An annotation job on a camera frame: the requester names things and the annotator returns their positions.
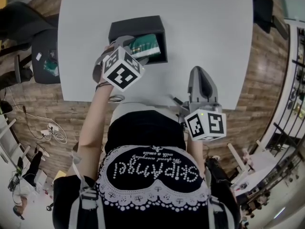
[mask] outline bracelet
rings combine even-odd
[[[97,89],[99,89],[100,87],[102,86],[109,86],[111,85],[109,82],[101,82],[101,83],[98,83],[98,85],[96,86],[95,88],[95,91],[97,91]]]

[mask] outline chair leg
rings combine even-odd
[[[22,83],[24,81],[29,81],[33,73],[30,69],[25,69],[24,66],[32,60],[32,54],[30,54],[28,57],[24,58],[22,61],[20,61],[20,56],[15,56],[15,75],[17,83]]]
[[[32,61],[32,54],[20,61],[19,67],[23,68],[27,63]]]
[[[27,49],[29,47],[30,47],[29,43],[24,43],[24,44],[20,44],[20,45],[16,45],[16,46],[12,46],[12,47],[9,47],[9,48],[2,49],[0,51],[0,57],[4,56],[6,54],[12,53],[12,52]]]
[[[289,34],[277,17],[272,16],[272,27],[276,28],[280,35],[287,40]]]

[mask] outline wooden floor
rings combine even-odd
[[[274,2],[274,14],[282,18],[283,11],[280,1],[274,0]],[[30,6],[43,15],[52,15],[59,13],[60,3],[61,0],[33,0],[30,2]],[[266,34],[257,25],[254,25],[251,55],[238,105],[235,110],[224,110],[227,114],[227,137],[211,142],[209,145],[209,154],[221,156],[221,165],[226,172],[236,167],[226,144],[231,142],[236,149],[239,149],[239,152],[242,148],[255,146],[256,139],[261,138],[270,121],[284,80],[287,49],[288,41],[284,41],[277,31],[272,29],[270,34]],[[0,59],[0,74],[13,70],[14,55]],[[23,58],[29,55],[29,52],[20,52],[20,55]],[[41,168],[50,177],[55,177],[58,170],[67,171],[71,165],[70,151],[78,141],[90,103],[65,102],[60,84],[41,85],[35,83],[33,79],[28,83],[13,86],[11,90],[16,103],[25,105],[27,112],[52,118],[66,131],[68,144],[59,144],[55,140],[42,144],[50,157],[41,163]],[[9,90],[6,100],[13,104]],[[112,111],[109,111],[104,142],[107,141],[111,115]],[[29,152],[31,157],[35,143],[41,143],[41,141],[30,134],[23,112],[14,108],[8,117],[10,120],[17,119],[13,126],[14,132],[23,146],[32,147]],[[37,137],[41,137],[40,130],[46,129],[49,121],[33,117],[28,119],[32,132]]]

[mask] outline white table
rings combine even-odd
[[[174,105],[172,95],[186,101],[190,71],[199,65],[215,81],[223,108],[235,109],[251,49],[252,0],[62,0],[64,100],[92,100],[94,62],[108,45],[112,22],[152,15],[160,15],[165,27],[168,63],[145,66],[142,79],[124,92],[126,100]]]

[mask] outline person sitting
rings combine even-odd
[[[50,157],[48,152],[40,147],[37,154],[33,158],[27,173],[22,176],[13,190],[13,200],[15,203],[13,212],[22,220],[24,220],[22,214],[28,204],[28,197],[36,187],[35,177],[39,170],[41,160],[45,160],[44,156]]]

